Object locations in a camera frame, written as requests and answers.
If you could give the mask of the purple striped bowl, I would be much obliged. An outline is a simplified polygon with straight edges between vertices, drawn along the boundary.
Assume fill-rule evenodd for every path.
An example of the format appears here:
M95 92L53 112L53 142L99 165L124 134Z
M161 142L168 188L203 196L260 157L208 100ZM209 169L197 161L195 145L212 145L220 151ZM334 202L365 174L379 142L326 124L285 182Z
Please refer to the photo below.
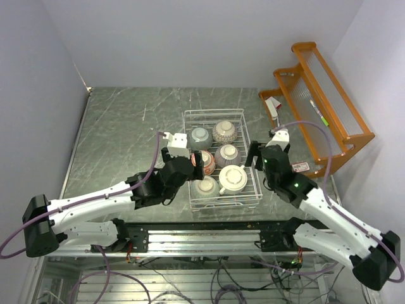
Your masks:
M241 152L233 144L224 144L217 148L214 154L216 165L224 168L228 165L239 165Z

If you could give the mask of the red patterned bowl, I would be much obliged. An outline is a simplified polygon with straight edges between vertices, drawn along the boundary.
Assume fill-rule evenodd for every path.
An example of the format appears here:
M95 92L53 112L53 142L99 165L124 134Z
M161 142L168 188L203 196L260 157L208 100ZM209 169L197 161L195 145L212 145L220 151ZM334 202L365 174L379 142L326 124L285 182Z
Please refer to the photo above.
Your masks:
M204 175L211 175L216 168L216 162L214 156L209 151L201 151Z

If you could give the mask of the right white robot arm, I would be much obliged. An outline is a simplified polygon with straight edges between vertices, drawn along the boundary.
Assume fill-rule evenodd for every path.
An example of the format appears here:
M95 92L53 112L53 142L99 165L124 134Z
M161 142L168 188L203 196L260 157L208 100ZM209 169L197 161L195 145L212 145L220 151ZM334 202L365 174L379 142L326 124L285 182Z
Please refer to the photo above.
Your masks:
M325 255L351 269L361 284L374 291L394 281L392 273L401 268L401 239L396 233L373 228L331 200L315 181L292 169L286 150L277 144L253 141L245 165L264 173L265 188L333 232L329 235L292 218L279 235L283 249L300 246Z

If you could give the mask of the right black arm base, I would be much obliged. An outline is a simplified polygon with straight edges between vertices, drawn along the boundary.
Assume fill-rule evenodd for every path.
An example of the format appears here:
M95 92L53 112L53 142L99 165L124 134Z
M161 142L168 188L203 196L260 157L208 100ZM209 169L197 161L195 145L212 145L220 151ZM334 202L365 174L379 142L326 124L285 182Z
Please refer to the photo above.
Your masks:
M293 235L301 224L325 228L318 220L301 220L296 217L282 221L259 221L254 225L259 230L259 240L255 241L254 245L262 252L297 251L298 245Z

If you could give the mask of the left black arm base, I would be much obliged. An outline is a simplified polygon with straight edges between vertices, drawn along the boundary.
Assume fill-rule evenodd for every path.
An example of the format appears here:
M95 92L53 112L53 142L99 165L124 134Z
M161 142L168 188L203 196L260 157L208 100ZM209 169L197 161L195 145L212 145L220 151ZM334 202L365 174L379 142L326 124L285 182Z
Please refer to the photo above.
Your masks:
M91 251L100 246L106 253L146 253L149 244L148 231L139 225L126 224L123 220L114 218L101 223L98 240L93 241Z

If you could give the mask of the white wire dish rack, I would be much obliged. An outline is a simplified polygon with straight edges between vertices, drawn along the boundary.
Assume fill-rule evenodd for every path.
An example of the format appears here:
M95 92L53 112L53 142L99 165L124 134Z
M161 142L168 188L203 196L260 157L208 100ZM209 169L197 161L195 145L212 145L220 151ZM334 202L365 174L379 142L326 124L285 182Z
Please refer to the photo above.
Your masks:
M189 182L192 210L256 208L263 194L254 165L245 166L251 143L244 110L187 110L184 131L190 150L200 150L205 178Z

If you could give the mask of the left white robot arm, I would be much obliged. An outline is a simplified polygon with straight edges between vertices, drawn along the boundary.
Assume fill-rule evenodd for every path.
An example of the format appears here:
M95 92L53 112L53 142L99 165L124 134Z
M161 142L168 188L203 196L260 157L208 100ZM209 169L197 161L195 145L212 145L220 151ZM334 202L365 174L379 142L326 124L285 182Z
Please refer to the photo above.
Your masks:
M127 180L94 193L70 199L48 200L34 196L23 215L25 252L30 258L55 252L61 246L100 246L108 252L124 252L134 244L124 220L95 219L116 212L169 205L187 182L203 180L201 151L171 156L161 150L161 168L139 172Z

